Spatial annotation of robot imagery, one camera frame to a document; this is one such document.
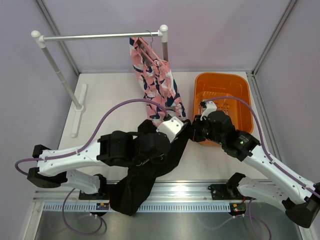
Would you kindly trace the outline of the black shorts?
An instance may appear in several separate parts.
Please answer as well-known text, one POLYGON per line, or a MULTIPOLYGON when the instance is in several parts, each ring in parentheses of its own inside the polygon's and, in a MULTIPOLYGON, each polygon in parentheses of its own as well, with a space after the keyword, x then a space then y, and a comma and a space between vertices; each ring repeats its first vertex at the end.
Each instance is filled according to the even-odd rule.
POLYGON ((179 165, 193 131, 190 120, 184 120, 183 123, 186 124, 185 129, 171 144, 163 164, 148 162, 142 166, 128 168, 127 176, 116 184, 123 192, 122 197, 109 200, 112 209, 127 216, 134 215, 140 205, 149 197, 156 178, 170 173, 179 165))

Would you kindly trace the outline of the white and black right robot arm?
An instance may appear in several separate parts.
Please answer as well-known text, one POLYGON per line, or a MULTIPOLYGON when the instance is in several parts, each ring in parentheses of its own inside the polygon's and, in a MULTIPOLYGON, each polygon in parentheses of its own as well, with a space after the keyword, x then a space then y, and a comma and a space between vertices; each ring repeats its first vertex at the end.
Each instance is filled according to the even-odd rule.
POLYGON ((320 185, 294 172, 266 150, 250 133, 237 130, 223 111, 207 116, 195 115, 194 142, 206 140, 221 146, 230 157, 258 170, 274 186, 263 186, 242 173, 235 173, 226 186, 233 199, 241 195, 270 204, 285 213, 295 224, 309 228, 320 211, 320 185))

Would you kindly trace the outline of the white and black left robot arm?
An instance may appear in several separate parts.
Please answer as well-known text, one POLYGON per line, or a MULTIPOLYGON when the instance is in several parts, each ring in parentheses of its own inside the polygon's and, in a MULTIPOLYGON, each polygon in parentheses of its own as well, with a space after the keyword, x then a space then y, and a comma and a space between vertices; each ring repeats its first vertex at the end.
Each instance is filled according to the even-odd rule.
POLYGON ((79 189, 96 199, 108 192, 101 177, 80 172, 85 167, 140 167, 153 160, 162 161, 173 138, 162 132, 142 134, 114 131, 91 142, 84 150, 69 148, 44 150, 36 167, 28 170, 27 179, 39 188, 67 186, 79 189))

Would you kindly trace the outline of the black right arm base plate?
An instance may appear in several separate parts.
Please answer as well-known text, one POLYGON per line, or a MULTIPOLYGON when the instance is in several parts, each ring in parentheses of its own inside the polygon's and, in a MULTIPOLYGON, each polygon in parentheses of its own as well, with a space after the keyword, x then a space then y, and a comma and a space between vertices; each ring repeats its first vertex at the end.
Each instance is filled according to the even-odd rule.
POLYGON ((211 193, 212 200, 241 200, 243 196, 238 189, 230 184, 214 183, 207 187, 211 193))

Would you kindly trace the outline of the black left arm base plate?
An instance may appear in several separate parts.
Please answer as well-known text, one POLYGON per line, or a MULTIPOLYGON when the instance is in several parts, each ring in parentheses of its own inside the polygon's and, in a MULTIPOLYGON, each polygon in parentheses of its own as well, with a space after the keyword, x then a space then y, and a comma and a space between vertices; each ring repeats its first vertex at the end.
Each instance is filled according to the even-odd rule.
POLYGON ((100 201, 100 200, 115 200, 120 199, 123 195, 121 189, 118 188, 116 184, 107 184, 103 185, 98 189, 97 193, 82 193, 80 192, 78 195, 79 200, 84 201, 100 201))

